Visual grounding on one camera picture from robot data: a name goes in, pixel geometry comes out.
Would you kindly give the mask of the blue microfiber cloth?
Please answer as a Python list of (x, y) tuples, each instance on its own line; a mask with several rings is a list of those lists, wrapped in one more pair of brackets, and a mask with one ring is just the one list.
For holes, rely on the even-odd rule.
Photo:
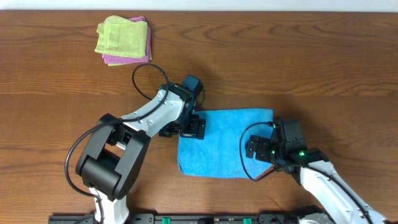
[(272, 121), (274, 110), (242, 108), (197, 111), (206, 120), (203, 139), (178, 140), (178, 166), (184, 175), (217, 179), (255, 178), (271, 167), (270, 163), (247, 158), (244, 147), (251, 135), (271, 137), (272, 128), (254, 123)]

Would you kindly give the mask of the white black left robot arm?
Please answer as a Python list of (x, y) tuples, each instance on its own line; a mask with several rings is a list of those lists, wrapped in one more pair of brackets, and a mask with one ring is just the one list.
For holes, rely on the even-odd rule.
[(126, 195), (139, 175), (152, 137), (204, 138), (205, 120), (193, 114), (202, 91), (201, 83), (164, 84), (143, 107), (121, 118), (106, 114), (77, 139), (81, 143), (88, 138), (75, 172), (95, 199), (97, 223), (127, 220)]

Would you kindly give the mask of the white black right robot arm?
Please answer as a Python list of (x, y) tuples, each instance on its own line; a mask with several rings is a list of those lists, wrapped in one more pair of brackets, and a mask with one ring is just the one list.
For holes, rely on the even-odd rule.
[(269, 174), (277, 170), (290, 174), (321, 203), (333, 222), (390, 222), (355, 193), (324, 153), (319, 149), (309, 149), (304, 138), (252, 135), (244, 149), (247, 158), (272, 164), (274, 168)]

